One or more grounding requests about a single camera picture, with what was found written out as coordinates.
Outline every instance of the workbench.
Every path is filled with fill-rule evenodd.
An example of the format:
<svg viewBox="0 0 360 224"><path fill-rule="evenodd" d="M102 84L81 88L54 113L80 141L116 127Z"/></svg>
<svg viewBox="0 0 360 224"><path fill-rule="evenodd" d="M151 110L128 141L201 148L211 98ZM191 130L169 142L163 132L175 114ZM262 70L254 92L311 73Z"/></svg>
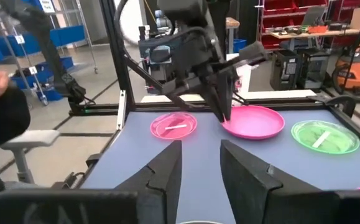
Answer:
<svg viewBox="0 0 360 224"><path fill-rule="evenodd" d="M295 48L295 39L308 39L308 48L312 48L312 39L315 40L316 46L320 46L318 43L317 37L333 37L333 36L343 36L343 35L354 35L359 34L359 30L357 29L348 29L342 31L326 31L325 33L320 34L287 34L287 35L280 35L279 32L271 32L270 35L278 38L278 39L290 39L289 50L294 50Z"/></svg>

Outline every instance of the white sign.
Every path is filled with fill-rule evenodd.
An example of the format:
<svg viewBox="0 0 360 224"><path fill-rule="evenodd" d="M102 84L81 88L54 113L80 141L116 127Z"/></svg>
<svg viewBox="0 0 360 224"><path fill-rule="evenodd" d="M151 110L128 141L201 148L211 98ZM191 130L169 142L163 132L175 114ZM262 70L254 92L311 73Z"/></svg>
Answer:
<svg viewBox="0 0 360 224"><path fill-rule="evenodd" d="M45 13L54 13L54 5L51 0L39 0Z"/></svg>
<svg viewBox="0 0 360 224"><path fill-rule="evenodd" d="M25 39L23 35L17 35L16 36L16 41L18 44L24 44L25 43Z"/></svg>
<svg viewBox="0 0 360 224"><path fill-rule="evenodd" d="M35 66L29 67L29 72L30 72L30 74L35 75L37 73L36 67Z"/></svg>

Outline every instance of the concrete floor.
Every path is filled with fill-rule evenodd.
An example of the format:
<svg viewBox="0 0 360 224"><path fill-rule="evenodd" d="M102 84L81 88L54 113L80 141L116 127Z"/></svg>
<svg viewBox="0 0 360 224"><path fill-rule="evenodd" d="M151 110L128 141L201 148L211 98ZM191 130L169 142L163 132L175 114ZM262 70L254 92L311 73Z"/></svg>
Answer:
<svg viewBox="0 0 360 224"><path fill-rule="evenodd" d="M88 48L80 48L76 51L67 52L73 57L75 63L87 63L89 66L73 74L78 83L87 89L87 97L95 98L97 103L117 103L119 99L119 85L116 82L116 73L109 46L94 48L99 74L94 73L92 58ZM137 50L131 49L133 58L139 58ZM40 55L31 58L32 63L42 62ZM0 69L13 72L16 68L12 65L0 66ZM130 72L134 97L140 102L145 96L145 81ZM254 69L251 77L249 91L269 91L270 62L265 62ZM42 106L34 98L29 98L33 105L31 110L32 122L29 129L54 129L63 120L68 118L69 106L65 99L50 102L48 106ZM360 125L360 119L353 120ZM61 133L113 133L116 124L115 116L90 116L74 117L58 128ZM43 186L51 186L56 181L63 180L70 172L84 172L85 161L89 155L99 153L108 142L108 137L59 137L51 147L41 147L26 154L29 168L33 172L35 182ZM1 177L3 180L17 180L16 166L7 167L12 160L10 152L0 149L0 170L3 168Z"/></svg>

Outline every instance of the black metal frame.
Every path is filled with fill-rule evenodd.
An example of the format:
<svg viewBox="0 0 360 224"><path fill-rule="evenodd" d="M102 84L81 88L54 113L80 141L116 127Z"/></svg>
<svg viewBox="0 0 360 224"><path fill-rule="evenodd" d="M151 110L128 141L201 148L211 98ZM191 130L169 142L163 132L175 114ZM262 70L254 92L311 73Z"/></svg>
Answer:
<svg viewBox="0 0 360 224"><path fill-rule="evenodd" d="M135 100L131 88L131 81L127 66L129 63L124 56L124 42L121 36L116 32L114 26L114 16L116 13L116 6L114 1L99 0L101 4L101 13L104 18L106 33L108 35L109 46L111 48L112 58L115 66L116 75L118 77L119 87L126 91L126 111L135 108ZM88 105L71 105L70 116L104 116L104 115L118 115L118 104L88 104Z"/></svg>
<svg viewBox="0 0 360 224"><path fill-rule="evenodd" d="M315 100L308 98L287 98L287 99L266 99L266 100L250 100L252 105L261 105L267 108L276 110L276 111L285 111L285 110L328 110L330 113L340 121L342 125L354 132L360 139L360 127L351 120L351 117L346 115L343 111L346 111L346 108L343 108L341 111L338 107L335 106L326 106L324 103L317 103ZM173 103L142 103L136 104L136 112L172 112L178 111L180 108L176 107ZM209 107L205 106L203 108L198 108L193 112L211 112ZM116 131L102 149L100 155L102 155L109 147L112 145L114 140L119 136L120 131ZM98 160L90 164L84 174L84 176L79 180L76 187L80 188L84 181L93 171L95 165L98 163Z"/></svg>

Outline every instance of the green plate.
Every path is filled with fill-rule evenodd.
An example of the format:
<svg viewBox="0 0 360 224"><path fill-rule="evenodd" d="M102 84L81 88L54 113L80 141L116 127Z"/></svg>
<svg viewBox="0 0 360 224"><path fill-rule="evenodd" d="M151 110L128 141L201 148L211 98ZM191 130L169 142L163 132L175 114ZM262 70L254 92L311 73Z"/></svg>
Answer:
<svg viewBox="0 0 360 224"><path fill-rule="evenodd" d="M302 121L292 127L292 136L301 145L328 154L346 154L359 148L358 137L337 124Z"/></svg>

